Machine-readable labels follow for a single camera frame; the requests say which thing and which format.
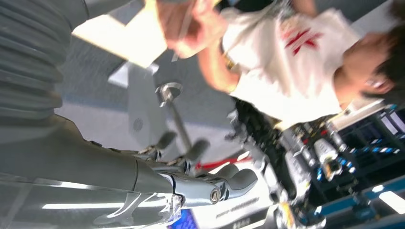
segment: human hand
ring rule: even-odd
[[[168,48],[180,58],[189,58],[219,40],[227,23],[214,9],[214,0],[191,0],[184,3],[157,2],[160,24]],[[182,25],[191,17],[190,26],[181,34]]]

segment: screw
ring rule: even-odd
[[[211,192],[211,203],[216,204],[219,201],[219,198],[221,196],[221,191],[219,188],[214,188]]]

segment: gray robot arm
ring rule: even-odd
[[[119,190],[129,194],[129,207],[135,206],[130,193],[173,194],[184,208],[243,195],[257,181],[253,171],[191,177],[186,165],[195,157],[167,165],[138,152],[105,149],[84,140],[72,121],[54,113],[62,105],[54,91],[63,78],[57,67],[66,59],[71,32],[128,2],[0,0],[0,181],[24,177]],[[108,223],[102,217],[98,222]]]

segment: red logo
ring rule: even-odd
[[[310,29],[307,29],[303,32],[299,32],[294,38],[291,38],[286,48],[291,47],[294,53],[294,56],[298,54],[302,46],[307,46],[309,48],[318,49],[317,39],[322,37],[322,33],[311,33]]]

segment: black hair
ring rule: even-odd
[[[378,74],[384,74],[394,82],[394,88],[385,94],[368,95],[383,98],[386,104],[396,104],[405,108],[405,0],[394,0],[390,15],[399,24],[388,32],[388,40],[392,44],[388,59],[377,68]]]

